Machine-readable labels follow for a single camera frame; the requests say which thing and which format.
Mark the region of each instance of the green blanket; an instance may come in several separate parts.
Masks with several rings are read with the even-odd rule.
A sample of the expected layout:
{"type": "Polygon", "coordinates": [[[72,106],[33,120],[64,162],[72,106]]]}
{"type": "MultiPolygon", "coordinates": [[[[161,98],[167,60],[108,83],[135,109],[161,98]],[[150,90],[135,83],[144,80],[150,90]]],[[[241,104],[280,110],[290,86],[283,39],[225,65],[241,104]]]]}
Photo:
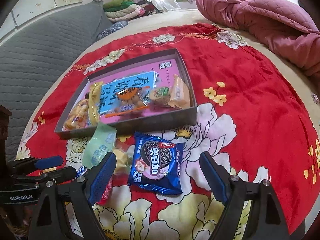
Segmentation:
{"type": "Polygon", "coordinates": [[[116,6],[116,7],[111,7],[108,9],[104,8],[105,12],[117,12],[123,9],[128,8],[130,5],[134,4],[134,2],[130,2],[130,1],[123,1],[122,4],[120,6],[116,6]]]}
{"type": "Polygon", "coordinates": [[[107,2],[103,5],[104,9],[109,9],[111,7],[117,7],[122,4],[123,1],[133,1],[133,0],[112,0],[111,2],[107,2]]]}

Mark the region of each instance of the pink quilt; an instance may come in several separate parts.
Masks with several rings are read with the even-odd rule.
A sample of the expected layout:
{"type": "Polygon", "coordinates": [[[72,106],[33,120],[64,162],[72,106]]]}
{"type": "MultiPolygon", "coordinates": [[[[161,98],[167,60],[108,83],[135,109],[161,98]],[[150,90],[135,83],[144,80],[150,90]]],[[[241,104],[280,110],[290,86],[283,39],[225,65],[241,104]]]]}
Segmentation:
{"type": "Polygon", "coordinates": [[[320,93],[320,33],[310,15],[286,0],[196,0],[208,20],[247,30],[297,65],[320,93]]]}

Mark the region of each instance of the cardboard box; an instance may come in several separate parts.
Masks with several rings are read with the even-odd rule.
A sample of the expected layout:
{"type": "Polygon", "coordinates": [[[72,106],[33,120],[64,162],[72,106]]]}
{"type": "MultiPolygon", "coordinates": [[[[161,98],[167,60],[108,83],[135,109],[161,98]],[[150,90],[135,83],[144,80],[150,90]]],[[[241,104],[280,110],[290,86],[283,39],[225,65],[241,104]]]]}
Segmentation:
{"type": "Polygon", "coordinates": [[[71,109],[78,102],[78,100],[84,98],[85,91],[88,91],[89,86],[92,82],[97,82],[103,77],[112,76],[115,74],[119,75],[120,72],[124,72],[124,76],[127,76],[125,74],[126,71],[132,72],[135,68],[138,69],[144,65],[170,60],[175,60],[176,66],[179,71],[179,76],[183,79],[183,81],[189,88],[190,108],[185,110],[177,110],[171,108],[169,112],[167,111],[151,116],[119,120],[117,122],[108,123],[108,125],[113,126],[117,129],[117,135],[133,134],[135,131],[151,132],[157,130],[169,130],[184,125],[196,125],[197,103],[186,66],[177,49],[168,49],[129,59],[124,62],[114,64],[110,67],[106,67],[103,70],[97,71],[96,73],[87,76],[81,82],[80,86],[69,100],[57,123],[54,132],[57,133],[61,139],[92,136],[96,130],[96,126],[68,131],[63,130],[63,124],[67,119],[71,109]]]}

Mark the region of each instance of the gray quilted blanket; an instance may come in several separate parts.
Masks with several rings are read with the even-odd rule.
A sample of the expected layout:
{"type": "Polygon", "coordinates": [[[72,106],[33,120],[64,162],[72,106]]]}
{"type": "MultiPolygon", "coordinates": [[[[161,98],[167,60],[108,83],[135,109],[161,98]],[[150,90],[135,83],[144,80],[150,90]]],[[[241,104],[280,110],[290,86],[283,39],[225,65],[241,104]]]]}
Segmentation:
{"type": "Polygon", "coordinates": [[[98,2],[68,8],[25,27],[0,47],[0,104],[12,111],[7,159],[59,76],[112,24],[98,2]]]}

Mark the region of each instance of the metal screw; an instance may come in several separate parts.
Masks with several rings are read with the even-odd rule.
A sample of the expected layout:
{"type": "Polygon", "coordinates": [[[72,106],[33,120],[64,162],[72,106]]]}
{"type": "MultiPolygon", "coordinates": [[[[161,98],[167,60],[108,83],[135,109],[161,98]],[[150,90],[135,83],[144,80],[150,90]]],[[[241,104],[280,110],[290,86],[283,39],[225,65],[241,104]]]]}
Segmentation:
{"type": "Polygon", "coordinates": [[[53,182],[51,180],[49,180],[46,184],[47,187],[51,187],[53,185],[53,182]]]}
{"type": "Polygon", "coordinates": [[[267,187],[271,185],[270,181],[267,180],[267,179],[264,179],[264,180],[262,181],[262,184],[265,185],[265,186],[267,186],[267,187]]]}
{"type": "Polygon", "coordinates": [[[84,182],[85,181],[85,177],[84,176],[80,176],[77,178],[77,182],[84,182]]]}
{"type": "Polygon", "coordinates": [[[231,176],[230,176],[230,179],[231,179],[232,181],[234,181],[234,182],[239,181],[239,177],[238,177],[237,175],[231,175],[231,176]]]}

